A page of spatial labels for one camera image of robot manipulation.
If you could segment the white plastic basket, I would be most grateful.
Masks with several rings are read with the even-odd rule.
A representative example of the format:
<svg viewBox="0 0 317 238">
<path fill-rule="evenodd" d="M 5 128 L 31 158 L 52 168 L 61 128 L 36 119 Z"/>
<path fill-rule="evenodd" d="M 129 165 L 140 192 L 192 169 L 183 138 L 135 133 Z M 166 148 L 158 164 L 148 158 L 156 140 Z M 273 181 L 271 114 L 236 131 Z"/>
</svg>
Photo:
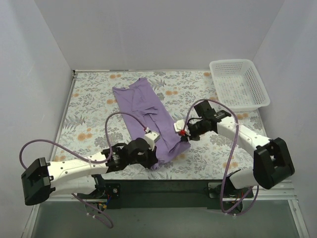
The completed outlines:
<svg viewBox="0 0 317 238">
<path fill-rule="evenodd" d="M 263 81 L 251 60 L 215 60 L 210 62 L 210 71 L 219 101 L 232 111 L 254 111 L 270 104 Z"/>
</svg>

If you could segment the purple t shirt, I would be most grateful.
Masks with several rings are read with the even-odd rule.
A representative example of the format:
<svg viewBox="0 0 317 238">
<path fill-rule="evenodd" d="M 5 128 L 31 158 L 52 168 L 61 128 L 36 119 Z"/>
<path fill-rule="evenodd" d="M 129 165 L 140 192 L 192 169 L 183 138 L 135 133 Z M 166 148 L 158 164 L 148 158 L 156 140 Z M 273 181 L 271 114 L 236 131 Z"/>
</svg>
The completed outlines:
<svg viewBox="0 0 317 238">
<path fill-rule="evenodd" d="M 152 170 L 157 170 L 190 148 L 190 143 L 182 142 L 175 132 L 173 118 L 146 78 L 139 78 L 126 88 L 113 87 L 112 91 L 121 112 L 134 115 L 150 130 L 160 134 L 156 142 L 158 162 L 151 167 Z"/>
</svg>

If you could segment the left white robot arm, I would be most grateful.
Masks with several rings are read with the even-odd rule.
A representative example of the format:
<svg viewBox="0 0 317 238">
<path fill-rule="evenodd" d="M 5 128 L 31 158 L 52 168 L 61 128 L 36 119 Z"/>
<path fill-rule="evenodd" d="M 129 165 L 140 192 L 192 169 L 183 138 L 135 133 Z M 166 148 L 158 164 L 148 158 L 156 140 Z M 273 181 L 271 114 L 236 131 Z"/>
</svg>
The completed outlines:
<svg viewBox="0 0 317 238">
<path fill-rule="evenodd" d="M 21 175 L 24 202 L 27 206 L 45 202 L 58 185 L 84 176 L 122 171 L 127 166 L 140 164 L 150 169 L 158 162 L 155 141 L 137 138 L 129 144 L 117 143 L 87 158 L 48 162 L 36 159 Z"/>
</svg>

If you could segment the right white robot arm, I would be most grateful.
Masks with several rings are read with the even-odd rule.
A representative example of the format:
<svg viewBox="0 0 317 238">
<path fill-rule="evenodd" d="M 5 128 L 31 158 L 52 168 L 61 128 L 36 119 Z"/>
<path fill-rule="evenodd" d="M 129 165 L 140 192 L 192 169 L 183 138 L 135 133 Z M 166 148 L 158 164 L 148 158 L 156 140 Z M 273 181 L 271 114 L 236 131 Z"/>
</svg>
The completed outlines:
<svg viewBox="0 0 317 238">
<path fill-rule="evenodd" d="M 181 141 L 198 141 L 201 135 L 215 132 L 232 140 L 233 146 L 240 146 L 253 159 L 250 169 L 226 174 L 219 187 L 222 193 L 235 197 L 244 188 L 261 186 L 271 189 L 294 174 L 295 168 L 283 139 L 271 139 L 257 134 L 239 124 L 232 111 L 217 112 L 207 100 L 200 100 L 193 108 L 198 115 L 195 123 L 191 123 L 190 119 L 174 123 L 174 130 L 180 135 Z"/>
</svg>

